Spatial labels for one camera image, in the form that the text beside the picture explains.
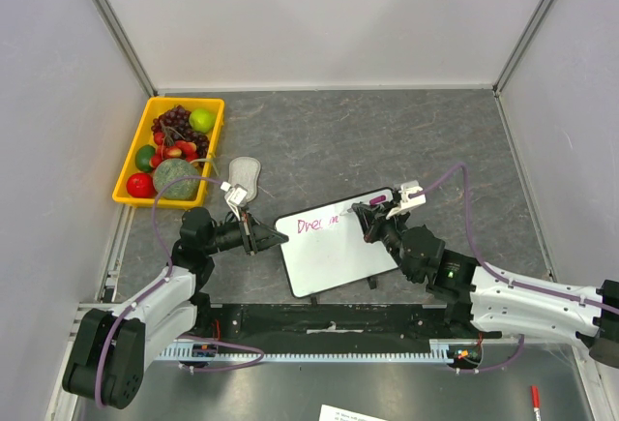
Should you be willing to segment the white marker with magenta cap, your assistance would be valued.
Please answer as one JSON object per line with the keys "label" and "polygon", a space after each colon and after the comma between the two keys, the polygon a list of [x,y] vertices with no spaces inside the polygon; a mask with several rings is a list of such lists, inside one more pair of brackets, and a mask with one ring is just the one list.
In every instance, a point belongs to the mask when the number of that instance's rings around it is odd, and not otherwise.
{"label": "white marker with magenta cap", "polygon": [[373,207],[379,205],[387,200],[385,195],[378,195],[368,201],[356,201],[353,202],[349,207],[345,208],[340,215],[345,216],[347,214],[354,213],[356,210],[364,207]]}

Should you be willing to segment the small black framed whiteboard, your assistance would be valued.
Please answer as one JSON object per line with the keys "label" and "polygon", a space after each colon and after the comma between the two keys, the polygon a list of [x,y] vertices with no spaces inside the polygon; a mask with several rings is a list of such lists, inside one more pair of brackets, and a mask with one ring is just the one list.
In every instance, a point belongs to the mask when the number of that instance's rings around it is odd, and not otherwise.
{"label": "small black framed whiteboard", "polygon": [[397,268],[380,243],[368,244],[360,223],[344,211],[356,202],[391,200],[381,188],[282,215],[275,229],[288,237],[281,254],[292,294],[305,298]]}

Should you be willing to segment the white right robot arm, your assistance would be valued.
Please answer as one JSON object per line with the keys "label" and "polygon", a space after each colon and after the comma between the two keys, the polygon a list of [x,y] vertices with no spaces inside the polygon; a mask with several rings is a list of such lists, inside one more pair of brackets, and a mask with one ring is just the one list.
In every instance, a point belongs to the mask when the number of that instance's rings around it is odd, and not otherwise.
{"label": "white right robot arm", "polygon": [[407,226],[392,202],[350,207],[365,242],[381,243],[398,270],[443,301],[445,330],[532,336],[581,347],[618,365],[618,284],[573,286],[519,275],[446,248],[426,226]]}

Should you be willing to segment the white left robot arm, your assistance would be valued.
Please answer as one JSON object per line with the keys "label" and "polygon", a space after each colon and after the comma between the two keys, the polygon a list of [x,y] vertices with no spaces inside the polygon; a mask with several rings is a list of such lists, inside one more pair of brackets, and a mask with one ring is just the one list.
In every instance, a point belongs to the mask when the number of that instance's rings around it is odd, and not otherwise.
{"label": "white left robot arm", "polygon": [[120,305],[85,313],[62,377],[64,391],[98,406],[127,407],[149,365],[175,339],[211,329],[210,300],[201,289],[214,271],[214,255],[241,248],[253,256],[288,240],[247,209],[218,223],[207,209],[193,208],[183,215],[179,234],[152,283]]}

